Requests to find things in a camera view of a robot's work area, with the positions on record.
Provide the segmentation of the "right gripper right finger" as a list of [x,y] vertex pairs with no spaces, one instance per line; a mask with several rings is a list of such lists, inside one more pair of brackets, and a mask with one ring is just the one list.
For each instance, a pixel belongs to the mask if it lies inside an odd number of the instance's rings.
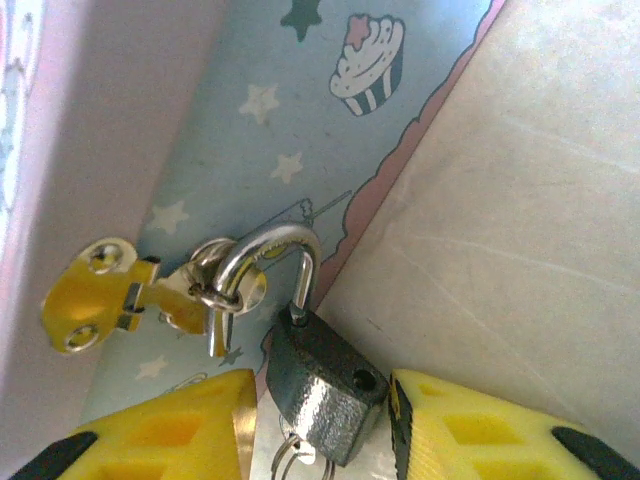
[[640,480],[582,426],[424,373],[395,369],[397,480]]

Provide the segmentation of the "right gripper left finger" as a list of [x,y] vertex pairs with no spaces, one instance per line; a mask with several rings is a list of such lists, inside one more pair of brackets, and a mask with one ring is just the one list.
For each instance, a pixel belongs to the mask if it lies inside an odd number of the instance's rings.
[[9,480],[250,480],[256,420],[236,369],[86,423]]

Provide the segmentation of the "small silver padlock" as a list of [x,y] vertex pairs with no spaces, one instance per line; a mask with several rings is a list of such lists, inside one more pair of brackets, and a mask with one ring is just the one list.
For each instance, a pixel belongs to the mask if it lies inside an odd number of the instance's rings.
[[208,352],[215,356],[230,349],[233,321],[244,305],[239,284],[250,268],[289,247],[300,250],[298,277],[274,321],[266,385],[292,430],[286,443],[308,443],[324,457],[331,476],[361,450],[385,407],[389,383],[311,309],[321,245],[310,227],[295,221],[262,227],[223,257],[201,298],[213,311],[205,327]]

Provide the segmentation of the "pastel cartoon storage box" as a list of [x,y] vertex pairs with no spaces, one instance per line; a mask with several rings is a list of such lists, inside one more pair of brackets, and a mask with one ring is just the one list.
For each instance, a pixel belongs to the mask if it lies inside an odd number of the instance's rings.
[[0,0],[0,480],[78,424],[260,370],[300,253],[230,352],[168,325],[56,352],[40,308],[78,252],[132,242],[171,274],[284,220],[324,295],[505,0]]

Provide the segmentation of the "gold box hasp latch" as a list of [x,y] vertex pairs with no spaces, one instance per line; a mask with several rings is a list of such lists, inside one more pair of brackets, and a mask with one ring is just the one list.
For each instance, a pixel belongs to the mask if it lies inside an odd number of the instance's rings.
[[210,240],[161,278],[160,259],[139,257],[127,240],[94,242],[69,264],[43,302],[41,319],[52,347],[62,354],[83,352],[116,329],[135,331],[153,308],[174,329],[205,334],[214,276],[234,245],[229,238]]

